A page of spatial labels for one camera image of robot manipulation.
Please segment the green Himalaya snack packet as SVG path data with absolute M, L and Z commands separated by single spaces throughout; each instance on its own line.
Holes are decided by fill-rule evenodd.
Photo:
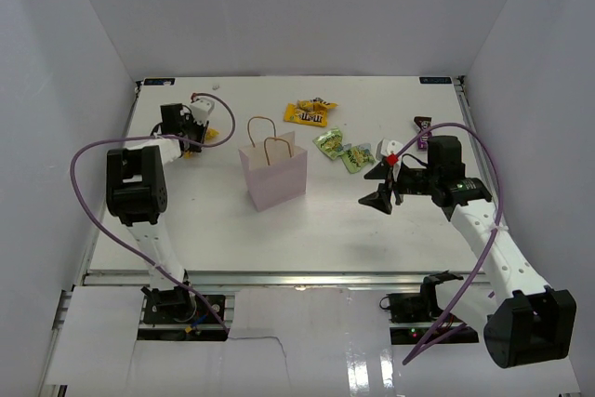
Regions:
M 376 162 L 369 143 L 350 146 L 340 155 L 340 158 L 350 174 L 356 174 L 367 165 Z
M 336 160 L 350 147 L 343 143 L 343 132 L 338 127 L 332 127 L 312 142 L 331 160 Z

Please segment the yellow M&M packet small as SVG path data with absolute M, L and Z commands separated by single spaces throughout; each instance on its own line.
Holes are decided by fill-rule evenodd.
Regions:
M 337 104 L 334 102 L 325 101 L 321 98 L 314 98 L 299 100 L 297 102 L 297 107 L 300 110 L 307 112 L 320 112 L 334 110 L 337 107 Z

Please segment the yellow snack packet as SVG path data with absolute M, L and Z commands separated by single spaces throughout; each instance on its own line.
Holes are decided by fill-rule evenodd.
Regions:
M 214 128 L 207 128 L 205 130 L 203 136 L 203 142 L 213 142 L 219 135 L 219 132 Z M 195 145 L 189 145 L 188 148 L 184 151 L 183 157 L 184 158 L 191 158 L 196 153 L 200 153 L 202 151 L 201 147 Z

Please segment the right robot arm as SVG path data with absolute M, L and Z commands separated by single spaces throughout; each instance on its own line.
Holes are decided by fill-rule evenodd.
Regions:
M 391 298 L 394 321 L 420 316 L 433 323 L 407 358 L 442 341 L 434 332 L 449 318 L 475 331 L 503 369 L 565 358 L 575 299 L 567 290 L 553 289 L 529 264 L 502 225 L 491 193 L 480 179 L 467 176 L 458 138 L 429 138 L 427 159 L 418 168 L 402 161 L 402 147 L 395 140 L 378 143 L 379 162 L 366 178 L 380 183 L 360 204 L 390 214 L 406 195 L 430 197 L 467 242 L 492 288 L 490 294 L 472 290 L 471 277 L 444 271 L 426 276 L 418 293 Z

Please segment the pink paper bag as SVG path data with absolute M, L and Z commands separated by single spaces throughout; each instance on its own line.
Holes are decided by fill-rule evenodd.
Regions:
M 272 135 L 256 142 L 254 120 L 272 125 Z M 247 121 L 250 144 L 239 149 L 247 191 L 257 211 L 264 211 L 304 195 L 307 189 L 308 151 L 296 144 L 295 132 L 277 134 L 275 123 L 265 116 Z

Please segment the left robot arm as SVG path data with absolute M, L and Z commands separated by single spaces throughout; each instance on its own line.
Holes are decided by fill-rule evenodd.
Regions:
M 191 143 L 205 142 L 213 109 L 214 102 L 209 99 L 192 105 L 162 105 L 157 134 L 173 135 L 173 139 L 157 138 L 107 152 L 107 207 L 132 234 L 138 251 L 150 259 L 147 267 L 152 292 L 173 290 L 187 281 L 163 217 L 168 204 L 164 165 L 177 161 L 185 152 L 201 150 Z

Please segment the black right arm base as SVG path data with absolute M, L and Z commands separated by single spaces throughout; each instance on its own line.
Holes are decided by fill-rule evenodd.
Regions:
M 462 281 L 463 277 L 450 271 L 426 276 L 415 293 L 391 293 L 383 297 L 378 306 L 390 313 L 393 323 L 434 322 L 442 313 L 436 298 L 436 286 L 449 281 Z

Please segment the purple M&M packet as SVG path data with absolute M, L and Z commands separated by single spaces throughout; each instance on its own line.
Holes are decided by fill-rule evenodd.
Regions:
M 417 149 L 419 151 L 426 151 L 428 149 L 428 139 L 432 136 L 432 133 L 429 131 L 425 134 L 423 132 L 431 127 L 432 118 L 428 116 L 415 116 L 413 122 L 417 128 L 417 134 L 420 137 L 416 140 Z

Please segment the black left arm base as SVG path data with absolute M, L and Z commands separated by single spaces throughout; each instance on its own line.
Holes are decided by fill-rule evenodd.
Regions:
M 145 324 L 218 324 L 207 305 L 194 294 L 178 286 L 170 290 L 141 288 L 145 295 L 142 322 Z

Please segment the yellow M&M packet large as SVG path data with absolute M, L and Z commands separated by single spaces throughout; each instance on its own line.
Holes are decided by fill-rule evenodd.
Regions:
M 326 111 L 306 111 L 296 104 L 288 104 L 284 112 L 284 121 L 304 126 L 327 126 Z

